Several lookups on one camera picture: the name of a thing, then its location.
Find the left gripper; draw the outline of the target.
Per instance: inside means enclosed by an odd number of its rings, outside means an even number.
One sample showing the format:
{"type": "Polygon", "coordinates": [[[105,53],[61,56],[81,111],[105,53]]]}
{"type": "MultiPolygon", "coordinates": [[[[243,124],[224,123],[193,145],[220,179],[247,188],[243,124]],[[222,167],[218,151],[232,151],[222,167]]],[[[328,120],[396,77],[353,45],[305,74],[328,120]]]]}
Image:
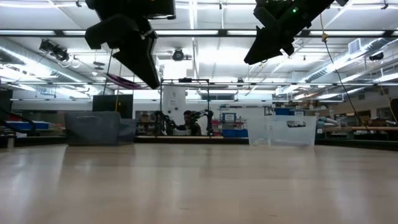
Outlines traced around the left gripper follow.
{"type": "Polygon", "coordinates": [[[118,49],[113,58],[150,88],[158,88],[160,82],[152,56],[158,35],[147,19],[175,19],[175,1],[86,0],[85,3],[104,19],[87,28],[85,40],[89,47],[100,49],[102,44],[107,44],[111,49],[118,49]]]}

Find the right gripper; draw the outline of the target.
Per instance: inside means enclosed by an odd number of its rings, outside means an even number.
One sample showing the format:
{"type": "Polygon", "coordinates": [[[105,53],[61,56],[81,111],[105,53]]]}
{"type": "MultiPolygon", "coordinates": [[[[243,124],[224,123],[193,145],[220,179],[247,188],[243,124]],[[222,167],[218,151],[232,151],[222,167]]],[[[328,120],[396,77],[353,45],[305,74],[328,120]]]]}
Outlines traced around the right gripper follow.
{"type": "Polygon", "coordinates": [[[258,62],[294,53],[294,37],[335,0],[257,0],[253,10],[262,27],[256,27],[256,38],[247,52],[244,62],[258,62]]]}

